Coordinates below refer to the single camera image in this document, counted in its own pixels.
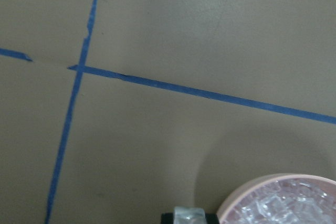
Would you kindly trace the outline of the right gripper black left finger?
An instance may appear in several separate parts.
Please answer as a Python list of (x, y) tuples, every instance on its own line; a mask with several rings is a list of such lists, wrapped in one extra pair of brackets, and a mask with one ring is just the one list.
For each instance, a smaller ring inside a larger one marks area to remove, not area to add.
[(163, 213), (161, 214), (161, 224), (173, 224), (174, 214), (173, 213)]

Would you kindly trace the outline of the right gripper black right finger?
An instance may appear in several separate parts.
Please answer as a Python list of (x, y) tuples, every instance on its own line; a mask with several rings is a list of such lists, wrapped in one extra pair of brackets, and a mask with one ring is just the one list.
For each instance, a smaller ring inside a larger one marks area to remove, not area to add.
[(218, 217), (216, 214), (205, 214), (207, 224), (218, 224)]

